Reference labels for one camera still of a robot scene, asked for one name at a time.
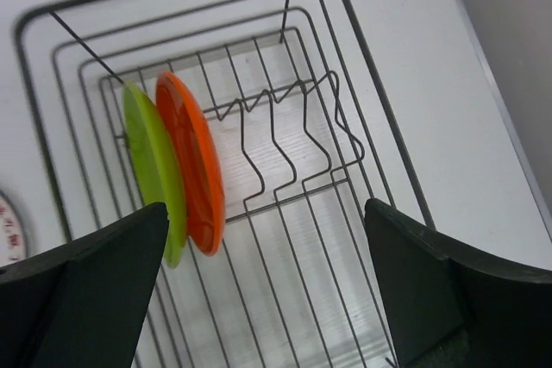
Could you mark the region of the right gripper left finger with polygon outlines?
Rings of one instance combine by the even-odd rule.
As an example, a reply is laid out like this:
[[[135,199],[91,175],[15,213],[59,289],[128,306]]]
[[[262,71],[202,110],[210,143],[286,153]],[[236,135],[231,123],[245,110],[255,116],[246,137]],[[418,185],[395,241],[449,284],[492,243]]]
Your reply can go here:
[[[156,202],[1,269],[3,367],[129,367],[168,232]]]

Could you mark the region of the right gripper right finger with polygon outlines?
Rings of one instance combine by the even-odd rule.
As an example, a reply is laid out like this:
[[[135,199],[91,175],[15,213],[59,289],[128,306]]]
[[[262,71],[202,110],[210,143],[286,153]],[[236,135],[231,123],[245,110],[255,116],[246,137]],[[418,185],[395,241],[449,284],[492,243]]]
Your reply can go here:
[[[551,272],[428,228],[376,198],[365,231],[397,367],[549,367]]]

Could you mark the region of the white plate orange sunburst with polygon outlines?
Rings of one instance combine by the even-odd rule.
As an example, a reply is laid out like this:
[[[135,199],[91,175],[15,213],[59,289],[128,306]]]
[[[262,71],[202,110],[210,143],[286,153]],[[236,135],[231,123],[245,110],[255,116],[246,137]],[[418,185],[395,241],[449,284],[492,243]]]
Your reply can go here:
[[[1,192],[1,266],[11,265],[31,255],[30,237],[22,216],[5,192]]]

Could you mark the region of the green plate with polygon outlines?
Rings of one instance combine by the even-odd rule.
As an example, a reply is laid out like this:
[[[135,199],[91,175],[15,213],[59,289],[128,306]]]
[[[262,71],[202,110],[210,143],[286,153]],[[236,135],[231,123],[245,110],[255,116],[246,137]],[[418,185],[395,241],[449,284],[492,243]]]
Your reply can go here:
[[[168,213],[164,258],[175,268],[187,237],[185,188],[178,157],[157,107],[136,84],[126,83],[122,103],[129,155],[144,204],[163,202]]]

